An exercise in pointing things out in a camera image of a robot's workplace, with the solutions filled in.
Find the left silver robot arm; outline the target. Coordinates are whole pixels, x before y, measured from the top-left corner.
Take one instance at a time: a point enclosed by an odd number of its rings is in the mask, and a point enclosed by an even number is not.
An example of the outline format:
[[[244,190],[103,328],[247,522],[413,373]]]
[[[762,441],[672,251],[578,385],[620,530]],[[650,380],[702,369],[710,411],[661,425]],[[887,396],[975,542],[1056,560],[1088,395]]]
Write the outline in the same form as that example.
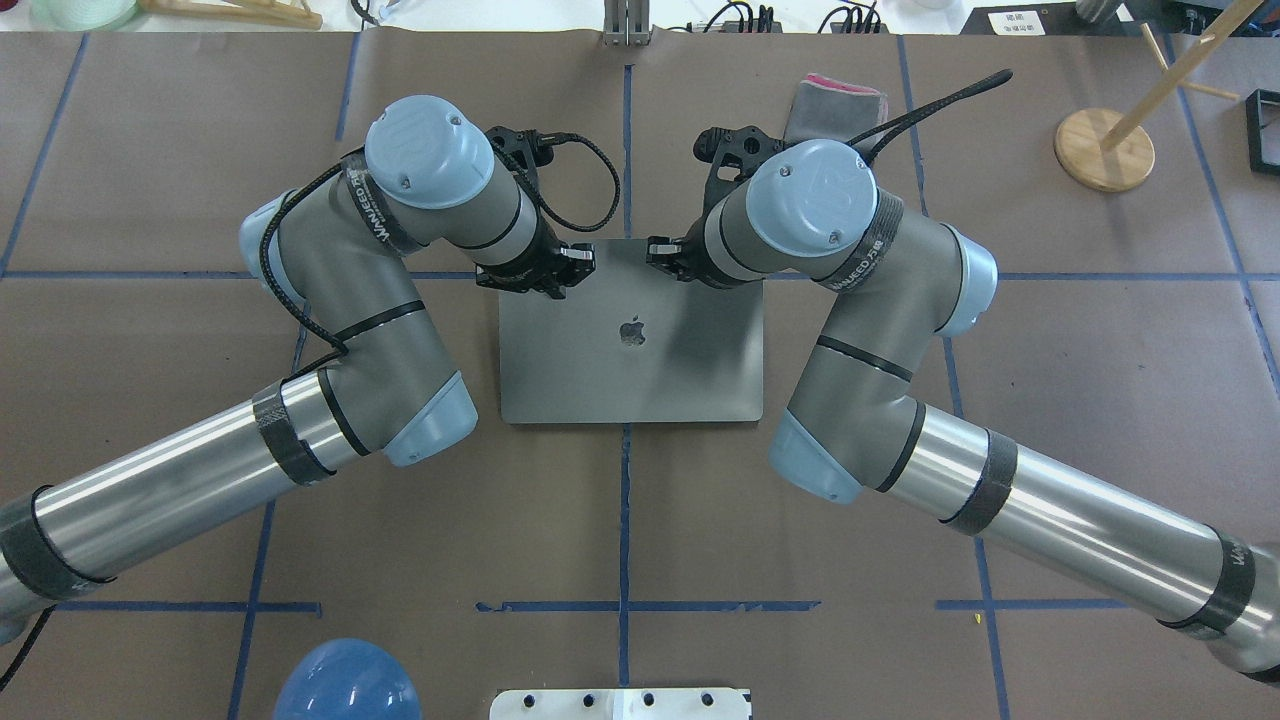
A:
[[[413,95],[364,145],[247,217],[239,247],[270,295],[330,352],[251,398],[3,507],[3,641],[58,603],[346,464],[398,468],[449,448],[477,410],[407,256],[443,240],[479,286],[563,299],[595,268],[566,243],[534,160],[447,100]]]

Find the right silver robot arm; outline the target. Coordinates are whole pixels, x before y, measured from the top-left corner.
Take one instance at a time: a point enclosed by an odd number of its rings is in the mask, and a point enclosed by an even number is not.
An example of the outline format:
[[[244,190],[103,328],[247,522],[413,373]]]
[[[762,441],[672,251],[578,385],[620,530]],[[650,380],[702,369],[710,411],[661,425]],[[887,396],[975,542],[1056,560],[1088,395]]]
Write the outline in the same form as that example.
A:
[[[855,143],[774,150],[646,263],[722,293],[794,273],[831,296],[768,460],[831,503],[863,492],[1005,547],[1277,684],[1277,544],[1197,520],[977,423],[918,389],[936,345],[995,301],[993,254],[886,187]]]

